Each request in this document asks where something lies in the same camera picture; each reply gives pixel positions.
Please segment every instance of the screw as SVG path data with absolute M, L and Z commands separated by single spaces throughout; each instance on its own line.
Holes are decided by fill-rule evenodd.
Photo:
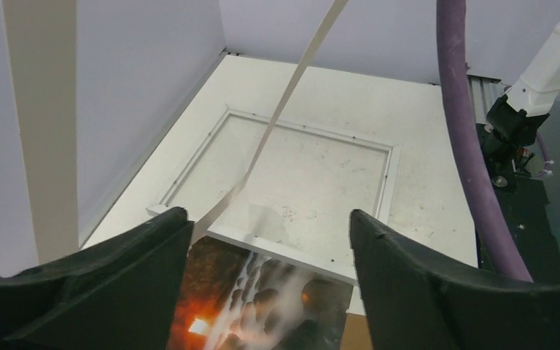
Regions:
M 503 176 L 495 176 L 491 179 L 492 183 L 497 187 L 506 187 L 508 185 L 508 181 Z

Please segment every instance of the printed picture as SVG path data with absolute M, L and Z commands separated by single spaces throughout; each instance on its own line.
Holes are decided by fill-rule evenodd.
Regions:
M 352 285 L 205 237 L 187 258 L 167 350 L 338 350 Z

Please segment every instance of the tape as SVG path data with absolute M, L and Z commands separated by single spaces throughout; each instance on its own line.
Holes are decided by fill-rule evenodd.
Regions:
M 338 19 L 338 16 L 342 13 L 342 10 L 346 6 L 347 2 L 349 2 L 349 0 L 334 0 L 334 2 L 332 3 L 332 6 L 327 11 L 327 14 L 323 18 L 321 25 L 316 30 L 314 37 L 310 41 L 310 45 L 308 45 L 308 48 L 306 48 L 306 51 L 303 53 L 302 58 L 297 64 L 297 67 L 295 67 L 295 71 L 291 76 L 291 80 L 289 81 L 287 88 L 284 90 L 284 93 L 282 93 L 280 102 L 278 102 L 278 106 L 276 106 L 276 109 L 273 111 L 271 119 L 269 120 L 269 124 L 267 125 L 267 128 L 265 129 L 265 132 L 261 137 L 257 150 L 254 153 L 254 157 L 252 158 L 250 167 L 248 167 L 248 171 L 244 174 L 244 177 L 242 177 L 237 182 L 237 184 L 235 184 L 235 186 L 230 191 L 228 191 L 228 193 L 221 200 L 219 200 L 219 202 L 216 203 L 216 205 L 211 208 L 211 210 L 207 212 L 207 214 L 203 215 L 203 217 L 194 224 L 192 243 L 196 242 L 198 239 L 206 235 L 207 230 L 211 227 L 211 225 L 214 224 L 218 217 L 222 215 L 226 208 L 228 208 L 230 203 L 233 202 L 237 195 L 239 195 L 239 193 L 245 188 L 246 184 L 248 183 L 250 174 L 252 174 L 252 171 L 254 170 L 257 161 L 259 160 L 260 154 L 263 151 L 267 140 L 269 139 L 271 131 L 278 121 L 278 118 L 280 118 L 280 114 L 284 110 L 284 107 L 287 105 L 287 102 L 293 94 L 295 87 L 297 87 L 304 71 L 306 71 L 306 68 L 311 65 L 316 51 L 319 49 L 319 47 L 321 47 L 321 43 L 325 39 L 327 33 L 329 33 L 336 19 Z

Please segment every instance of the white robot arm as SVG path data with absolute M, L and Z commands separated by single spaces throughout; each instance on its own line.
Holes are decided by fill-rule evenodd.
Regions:
M 560 91 L 560 21 L 518 81 L 507 91 L 507 104 L 527 117 L 547 114 Z

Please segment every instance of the glowing light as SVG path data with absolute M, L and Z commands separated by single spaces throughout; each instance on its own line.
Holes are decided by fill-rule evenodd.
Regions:
M 207 324 L 207 322 L 203 321 L 202 319 L 195 319 L 187 331 L 190 333 L 206 335 L 209 331 L 209 324 Z

